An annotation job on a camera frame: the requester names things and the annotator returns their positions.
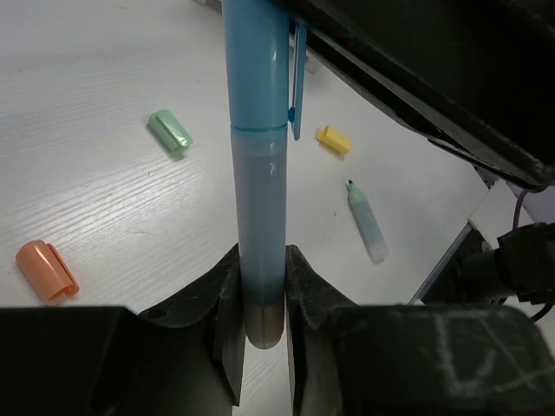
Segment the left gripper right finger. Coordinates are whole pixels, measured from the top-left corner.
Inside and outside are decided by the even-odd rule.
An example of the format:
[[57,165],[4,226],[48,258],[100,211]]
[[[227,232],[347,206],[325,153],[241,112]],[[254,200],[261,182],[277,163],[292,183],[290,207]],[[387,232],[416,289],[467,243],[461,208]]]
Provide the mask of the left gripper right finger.
[[551,415],[554,359],[500,305],[364,305],[286,251],[296,415]]

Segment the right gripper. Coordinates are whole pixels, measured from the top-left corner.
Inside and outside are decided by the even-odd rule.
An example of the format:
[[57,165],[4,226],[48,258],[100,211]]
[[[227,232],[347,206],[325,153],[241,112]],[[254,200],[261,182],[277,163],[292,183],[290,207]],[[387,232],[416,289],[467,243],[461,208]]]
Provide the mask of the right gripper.
[[551,1],[283,1],[358,94],[530,191],[554,180]]

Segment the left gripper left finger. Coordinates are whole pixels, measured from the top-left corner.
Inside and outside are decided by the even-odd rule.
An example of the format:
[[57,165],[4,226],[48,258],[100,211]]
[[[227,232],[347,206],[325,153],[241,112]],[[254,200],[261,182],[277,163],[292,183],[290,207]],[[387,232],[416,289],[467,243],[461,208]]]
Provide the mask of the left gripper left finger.
[[229,415],[245,330],[238,249],[135,314],[122,306],[4,308],[4,415]]

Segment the green marker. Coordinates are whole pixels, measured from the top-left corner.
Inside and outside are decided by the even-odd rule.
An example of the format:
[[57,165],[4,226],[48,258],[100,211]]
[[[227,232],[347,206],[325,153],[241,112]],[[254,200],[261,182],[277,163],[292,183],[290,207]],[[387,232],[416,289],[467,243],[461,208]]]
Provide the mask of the green marker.
[[366,195],[350,179],[347,200],[369,258],[373,263],[381,263],[389,256],[388,246]]

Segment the blue cap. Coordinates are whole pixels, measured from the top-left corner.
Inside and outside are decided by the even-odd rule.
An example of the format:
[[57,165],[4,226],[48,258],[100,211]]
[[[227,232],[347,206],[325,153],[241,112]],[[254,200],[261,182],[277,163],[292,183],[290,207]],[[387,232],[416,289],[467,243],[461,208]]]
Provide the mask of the blue cap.
[[231,125],[270,131],[291,126],[301,137],[307,29],[295,27],[289,89],[290,16],[271,1],[224,1],[225,58]]

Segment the blue marker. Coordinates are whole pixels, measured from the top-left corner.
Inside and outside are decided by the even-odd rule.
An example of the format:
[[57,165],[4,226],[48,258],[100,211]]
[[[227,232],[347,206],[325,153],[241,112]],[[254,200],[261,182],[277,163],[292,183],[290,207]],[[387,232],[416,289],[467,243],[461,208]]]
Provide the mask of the blue marker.
[[259,349],[284,330],[287,131],[231,129],[245,332]]

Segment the green cap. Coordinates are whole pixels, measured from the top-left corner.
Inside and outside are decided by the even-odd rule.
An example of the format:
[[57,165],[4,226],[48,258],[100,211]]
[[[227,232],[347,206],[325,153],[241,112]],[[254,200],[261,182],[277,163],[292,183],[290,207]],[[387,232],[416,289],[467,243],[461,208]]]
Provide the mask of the green cap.
[[193,143],[189,132],[167,109],[152,113],[147,126],[170,153],[184,152]]

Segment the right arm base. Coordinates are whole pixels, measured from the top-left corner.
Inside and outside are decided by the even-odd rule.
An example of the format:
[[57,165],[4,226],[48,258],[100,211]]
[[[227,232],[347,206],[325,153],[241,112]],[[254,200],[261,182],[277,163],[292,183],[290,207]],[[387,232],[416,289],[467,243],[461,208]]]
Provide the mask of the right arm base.
[[438,264],[423,290],[425,304],[501,304],[515,296],[541,305],[533,320],[554,306],[554,225],[529,224],[498,238],[497,248],[472,230]]

